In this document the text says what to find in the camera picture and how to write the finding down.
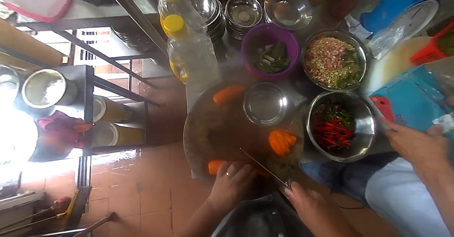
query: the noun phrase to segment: countertop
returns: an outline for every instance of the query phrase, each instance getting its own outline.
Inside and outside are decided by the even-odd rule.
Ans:
[[[313,10],[313,18],[308,26],[305,28],[295,31],[294,34],[300,43],[303,45],[305,40],[315,31],[320,29],[340,29],[342,27],[343,20],[336,20],[331,17],[326,9],[326,5],[322,4],[317,6]],[[243,66],[241,58],[241,41],[236,40],[225,32],[222,41],[218,41],[213,44],[216,57],[218,59],[218,65],[222,73],[224,81],[236,80],[245,81],[251,83],[263,82],[251,76],[246,68]],[[306,76],[301,64],[297,67],[296,71],[291,74],[290,77],[271,81],[278,85],[286,93],[290,101],[296,108],[299,109],[303,123],[306,121],[307,112],[309,110],[310,102],[320,93],[325,90],[318,87]],[[191,108],[196,102],[198,96],[187,90],[187,103],[188,113],[191,112]],[[369,154],[384,153],[393,151],[389,145],[387,138],[381,133],[377,132],[376,139],[369,149]],[[305,132],[305,144],[303,157],[300,160],[301,164],[310,163],[315,161],[328,161],[329,159],[319,153],[316,148],[312,145],[309,140],[309,136]]]

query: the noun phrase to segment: purple bowl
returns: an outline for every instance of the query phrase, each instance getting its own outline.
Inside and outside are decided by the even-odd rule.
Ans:
[[[285,71],[268,74],[255,67],[258,61],[258,48],[266,45],[276,44],[282,41],[287,46],[287,55],[292,59]],[[275,24],[261,24],[253,27],[241,43],[241,56],[246,69],[254,76],[264,80],[275,80],[286,78],[296,68],[300,57],[300,45],[291,31],[280,28]]]

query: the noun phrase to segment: scale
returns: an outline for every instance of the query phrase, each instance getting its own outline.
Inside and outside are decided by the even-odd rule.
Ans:
[[[361,14],[361,24],[372,33],[404,26],[405,40],[421,31],[438,8],[437,0],[383,0],[372,12]]]

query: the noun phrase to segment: knife blade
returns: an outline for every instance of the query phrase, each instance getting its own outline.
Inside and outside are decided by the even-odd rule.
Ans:
[[[264,168],[269,174],[271,174],[273,177],[275,177],[277,180],[279,180],[279,182],[281,182],[282,184],[284,184],[286,187],[288,187],[290,190],[292,190],[292,188],[287,184],[285,183],[284,181],[282,181],[280,178],[278,178],[276,175],[274,175],[270,170],[268,170],[264,165],[262,165],[261,163],[259,163],[255,158],[253,158],[249,153],[247,153],[244,149],[240,148],[241,151],[243,151],[245,154],[247,154],[248,157],[250,157],[251,159],[254,160],[254,162],[256,162],[258,165],[260,165],[262,168]]]

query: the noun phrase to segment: plastic basket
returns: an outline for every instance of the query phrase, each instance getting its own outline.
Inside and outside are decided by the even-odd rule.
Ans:
[[[426,47],[424,47],[415,55],[413,55],[410,58],[411,62],[415,65],[422,65],[425,63],[433,62],[435,60],[446,58],[447,55],[438,48],[437,40],[439,37],[445,35],[452,28],[454,28],[454,21],[452,21],[443,30],[441,30],[434,37],[432,37]]]

